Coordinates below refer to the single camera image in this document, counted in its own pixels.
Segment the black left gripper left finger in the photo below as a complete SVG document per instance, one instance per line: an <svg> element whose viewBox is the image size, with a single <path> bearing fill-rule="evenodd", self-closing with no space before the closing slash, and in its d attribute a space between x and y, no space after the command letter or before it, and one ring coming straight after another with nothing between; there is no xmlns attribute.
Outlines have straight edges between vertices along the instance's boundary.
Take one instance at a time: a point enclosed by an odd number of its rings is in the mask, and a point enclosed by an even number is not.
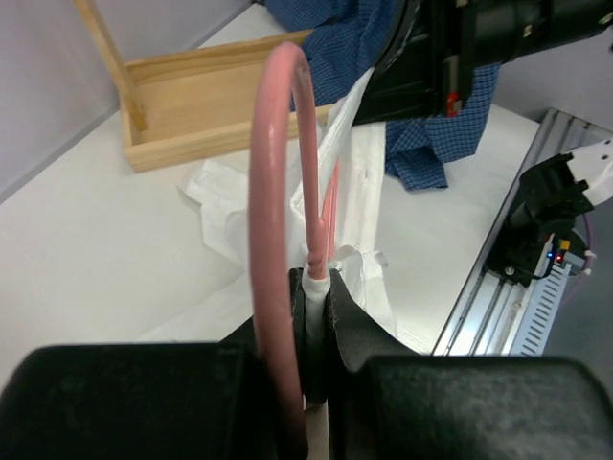
<svg viewBox="0 0 613 460"><path fill-rule="evenodd" d="M1 394L5 459L303 459L251 321L219 342L29 353Z"/></svg>

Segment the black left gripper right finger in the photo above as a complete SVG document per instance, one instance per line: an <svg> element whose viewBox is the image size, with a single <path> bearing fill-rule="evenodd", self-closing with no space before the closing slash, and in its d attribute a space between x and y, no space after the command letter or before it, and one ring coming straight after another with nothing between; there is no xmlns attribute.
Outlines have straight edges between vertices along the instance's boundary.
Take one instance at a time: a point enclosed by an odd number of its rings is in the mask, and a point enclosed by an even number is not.
<svg viewBox="0 0 613 460"><path fill-rule="evenodd" d="M422 356L330 274L327 388L334 459L608 459L612 404L559 357Z"/></svg>

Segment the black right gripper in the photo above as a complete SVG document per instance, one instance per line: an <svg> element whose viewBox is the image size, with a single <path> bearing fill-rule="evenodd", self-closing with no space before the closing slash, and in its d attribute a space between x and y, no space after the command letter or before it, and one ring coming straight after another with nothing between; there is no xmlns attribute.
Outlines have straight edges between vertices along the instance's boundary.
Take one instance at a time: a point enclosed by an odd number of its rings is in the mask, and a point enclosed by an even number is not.
<svg viewBox="0 0 613 460"><path fill-rule="evenodd" d="M471 1L400 1L353 123L454 117L470 95Z"/></svg>

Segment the white shirt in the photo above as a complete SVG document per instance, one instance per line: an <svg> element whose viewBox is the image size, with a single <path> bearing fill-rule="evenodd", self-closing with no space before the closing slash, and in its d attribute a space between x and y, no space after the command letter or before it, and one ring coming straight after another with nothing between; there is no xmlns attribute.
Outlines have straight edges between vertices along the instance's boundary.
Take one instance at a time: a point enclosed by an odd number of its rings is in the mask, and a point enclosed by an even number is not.
<svg viewBox="0 0 613 460"><path fill-rule="evenodd" d="M336 189L334 242L329 267L337 268L352 300L403 345L409 336L389 290L391 250L377 241L384 178L381 124L353 126L372 74L358 78L317 127L319 190ZM245 270L247 172L207 160L180 186L199 207L204 245ZM225 287L177 317L140 336L142 342L217 341L252 315L250 277L241 273Z"/></svg>

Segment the pink wire hanger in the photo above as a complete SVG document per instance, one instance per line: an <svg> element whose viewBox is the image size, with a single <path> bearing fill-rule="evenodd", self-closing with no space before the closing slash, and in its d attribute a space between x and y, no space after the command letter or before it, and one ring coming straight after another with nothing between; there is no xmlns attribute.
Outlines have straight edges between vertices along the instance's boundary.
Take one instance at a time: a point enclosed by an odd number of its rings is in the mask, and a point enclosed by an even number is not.
<svg viewBox="0 0 613 460"><path fill-rule="evenodd" d="M316 112L307 58L284 42L268 56L251 128L248 255L253 324L260 358L276 395L281 424L278 455L308 453L303 392L295 352L285 246L286 143L289 109L296 109L306 217L308 278L327 277L328 228L320 215Z"/></svg>

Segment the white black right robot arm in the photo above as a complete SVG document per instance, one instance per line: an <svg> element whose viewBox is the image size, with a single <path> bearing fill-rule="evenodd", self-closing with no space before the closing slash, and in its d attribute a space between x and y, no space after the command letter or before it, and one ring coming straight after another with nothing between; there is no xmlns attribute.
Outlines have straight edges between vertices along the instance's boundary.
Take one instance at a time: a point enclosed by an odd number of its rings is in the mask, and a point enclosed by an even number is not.
<svg viewBox="0 0 613 460"><path fill-rule="evenodd" d="M455 117L475 69L599 35L611 22L607 0L403 1L354 121Z"/></svg>

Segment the blue checked shirt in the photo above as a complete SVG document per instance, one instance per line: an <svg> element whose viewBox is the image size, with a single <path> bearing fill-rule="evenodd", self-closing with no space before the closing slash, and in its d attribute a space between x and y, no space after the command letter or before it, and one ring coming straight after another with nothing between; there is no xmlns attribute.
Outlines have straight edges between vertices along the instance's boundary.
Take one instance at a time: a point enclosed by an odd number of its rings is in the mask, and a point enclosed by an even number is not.
<svg viewBox="0 0 613 460"><path fill-rule="evenodd" d="M303 43L317 105L346 96L374 63L389 36L395 1L268 1L274 19L289 32L308 30ZM475 153L498 81L497 64L476 69L472 94L453 118L431 117L386 125L385 172L408 190L444 189L444 164Z"/></svg>

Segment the wooden rack base tray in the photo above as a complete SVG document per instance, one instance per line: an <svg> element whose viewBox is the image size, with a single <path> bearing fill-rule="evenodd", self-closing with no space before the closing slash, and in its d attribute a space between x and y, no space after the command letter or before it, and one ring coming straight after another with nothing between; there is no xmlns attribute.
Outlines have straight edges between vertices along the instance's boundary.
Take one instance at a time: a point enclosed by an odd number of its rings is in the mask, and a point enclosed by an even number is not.
<svg viewBox="0 0 613 460"><path fill-rule="evenodd" d="M250 145L263 65L283 42L307 31L226 43L126 66L144 106L147 128L123 113L125 158L137 173L218 156Z"/></svg>

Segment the aluminium frame rail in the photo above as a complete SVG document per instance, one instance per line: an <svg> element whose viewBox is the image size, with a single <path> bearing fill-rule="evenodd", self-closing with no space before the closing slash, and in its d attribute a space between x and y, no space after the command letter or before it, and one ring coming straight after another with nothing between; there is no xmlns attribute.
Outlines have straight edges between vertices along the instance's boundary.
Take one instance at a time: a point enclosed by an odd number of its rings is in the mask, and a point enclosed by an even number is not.
<svg viewBox="0 0 613 460"><path fill-rule="evenodd" d="M595 256L576 224L612 197L612 133L550 109L433 349L537 357Z"/></svg>

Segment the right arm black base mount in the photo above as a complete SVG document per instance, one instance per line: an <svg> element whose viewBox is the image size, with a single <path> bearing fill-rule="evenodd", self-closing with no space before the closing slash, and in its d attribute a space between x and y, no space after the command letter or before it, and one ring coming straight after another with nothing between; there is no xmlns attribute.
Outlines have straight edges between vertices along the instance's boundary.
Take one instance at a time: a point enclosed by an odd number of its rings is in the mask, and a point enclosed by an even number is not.
<svg viewBox="0 0 613 460"><path fill-rule="evenodd" d="M547 278L561 262L576 218L594 209L588 185L574 178L571 152L534 165L519 177L511 209L486 260L486 269L528 287Z"/></svg>

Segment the wooden rack frame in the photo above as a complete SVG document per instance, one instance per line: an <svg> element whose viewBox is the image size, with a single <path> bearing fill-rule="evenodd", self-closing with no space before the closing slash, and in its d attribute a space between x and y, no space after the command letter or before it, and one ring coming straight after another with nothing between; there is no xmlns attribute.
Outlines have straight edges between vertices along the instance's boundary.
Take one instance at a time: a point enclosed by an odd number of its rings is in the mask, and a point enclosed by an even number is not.
<svg viewBox="0 0 613 460"><path fill-rule="evenodd" d="M139 130L147 129L148 123L136 85L120 56L95 2L74 0L73 3L102 56L102 60L118 90L120 99L125 103L131 120Z"/></svg>

